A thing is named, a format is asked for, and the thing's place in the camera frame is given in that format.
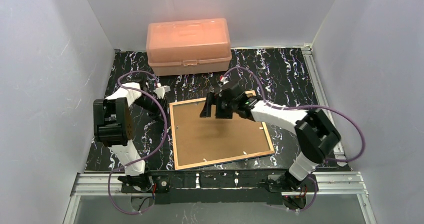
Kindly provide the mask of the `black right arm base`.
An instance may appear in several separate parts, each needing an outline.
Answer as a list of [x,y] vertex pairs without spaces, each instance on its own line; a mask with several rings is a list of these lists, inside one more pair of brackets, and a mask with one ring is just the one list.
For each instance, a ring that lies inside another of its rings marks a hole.
[[269,175],[265,180],[270,192],[290,192],[283,194],[283,205],[287,210],[300,212],[312,206],[318,195],[319,186],[316,176],[307,174],[305,179],[299,181],[288,172],[280,176]]

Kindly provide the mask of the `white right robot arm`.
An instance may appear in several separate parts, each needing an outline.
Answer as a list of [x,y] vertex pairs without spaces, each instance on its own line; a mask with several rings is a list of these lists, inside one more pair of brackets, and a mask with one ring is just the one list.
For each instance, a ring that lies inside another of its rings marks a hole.
[[233,114],[272,124],[296,135],[301,152],[284,175],[285,181],[296,184],[312,173],[341,140],[340,133],[321,108],[289,110],[261,97],[249,96],[238,83],[229,82],[218,93],[208,93],[199,116],[231,119]]

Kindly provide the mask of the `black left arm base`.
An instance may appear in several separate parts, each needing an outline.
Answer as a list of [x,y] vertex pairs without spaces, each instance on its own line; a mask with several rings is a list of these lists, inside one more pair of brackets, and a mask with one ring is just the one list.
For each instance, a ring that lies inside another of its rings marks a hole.
[[135,210],[148,210],[155,202],[156,195],[168,193],[171,179],[169,176],[141,174],[139,176],[119,176],[122,183],[121,192],[130,194],[131,203]]

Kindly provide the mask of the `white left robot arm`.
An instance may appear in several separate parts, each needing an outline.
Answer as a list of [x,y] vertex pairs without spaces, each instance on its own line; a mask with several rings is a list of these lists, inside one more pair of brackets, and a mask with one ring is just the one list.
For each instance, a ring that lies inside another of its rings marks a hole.
[[124,83],[113,94],[93,102],[93,133],[95,140],[101,142],[116,155],[124,167],[127,176],[144,174],[147,165],[139,160],[140,155],[134,145],[135,127],[130,113],[130,107],[137,105],[148,111],[153,119],[163,119],[156,102],[163,109],[166,108],[165,94],[170,86],[157,83],[153,92],[148,91],[147,83],[142,80]]

